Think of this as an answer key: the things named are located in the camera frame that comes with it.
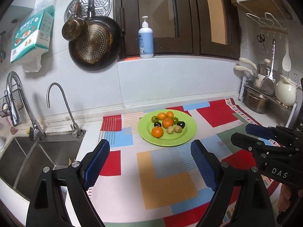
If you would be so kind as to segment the person's hand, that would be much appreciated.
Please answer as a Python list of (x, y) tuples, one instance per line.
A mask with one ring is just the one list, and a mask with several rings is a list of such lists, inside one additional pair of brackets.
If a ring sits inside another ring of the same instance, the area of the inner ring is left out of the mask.
[(281, 189), (280, 189), (280, 195), (279, 195), (279, 200), (278, 200), (278, 210), (279, 213), (285, 212), (288, 207), (290, 206), (290, 197), (291, 197), (291, 189), (287, 186), (282, 184)]

